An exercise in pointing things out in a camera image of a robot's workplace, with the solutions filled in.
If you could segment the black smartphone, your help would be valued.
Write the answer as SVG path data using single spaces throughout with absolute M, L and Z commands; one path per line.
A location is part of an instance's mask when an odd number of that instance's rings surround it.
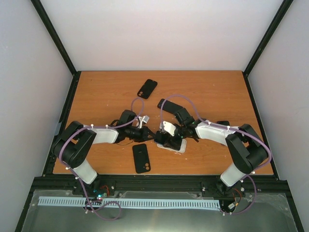
M 227 120 L 217 121 L 216 123 L 219 124 L 219 125 L 223 125 L 223 126 L 229 126 L 230 125 L 229 121 L 227 121 Z
M 182 146 L 182 139 L 168 138 L 164 143 L 163 147 L 170 148 L 172 150 L 180 151 Z

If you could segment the white phone case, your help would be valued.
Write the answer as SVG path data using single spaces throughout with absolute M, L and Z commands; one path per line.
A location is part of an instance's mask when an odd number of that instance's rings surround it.
M 162 145 L 159 143 L 157 143 L 156 145 L 157 147 L 165 149 L 165 150 L 178 152 L 178 153 L 184 153 L 186 150 L 187 141 L 185 139 L 181 139 L 179 141 L 167 143 L 165 145 Z

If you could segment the black phone case top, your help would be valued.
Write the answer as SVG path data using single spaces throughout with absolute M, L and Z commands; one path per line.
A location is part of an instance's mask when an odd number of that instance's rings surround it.
M 154 89 L 157 87 L 157 82 L 152 79 L 147 79 L 139 89 L 137 96 L 143 99 L 148 99 Z

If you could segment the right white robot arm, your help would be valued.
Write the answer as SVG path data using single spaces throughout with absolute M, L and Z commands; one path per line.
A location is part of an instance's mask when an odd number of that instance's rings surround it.
M 186 138 L 197 142 L 210 140 L 226 146 L 232 159 L 232 164 L 220 175 L 220 181 L 226 187 L 234 186 L 271 158 L 270 149 L 249 124 L 231 127 L 201 118 L 195 120 L 184 108 L 178 110 L 175 117 L 178 125 L 161 121 L 159 132 L 162 137 L 158 143 L 176 151 L 181 150 Z

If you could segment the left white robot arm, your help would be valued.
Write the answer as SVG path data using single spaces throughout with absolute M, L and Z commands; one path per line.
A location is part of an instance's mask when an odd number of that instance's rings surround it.
M 140 116 L 130 110 L 124 110 L 119 119 L 103 127 L 73 121 L 53 142 L 51 152 L 84 182 L 84 190 L 93 195 L 99 192 L 100 182 L 96 180 L 98 173 L 86 159 L 91 146 L 118 144 L 126 138 L 136 143 L 152 140 L 155 133 L 146 126 L 148 121 L 148 116 Z

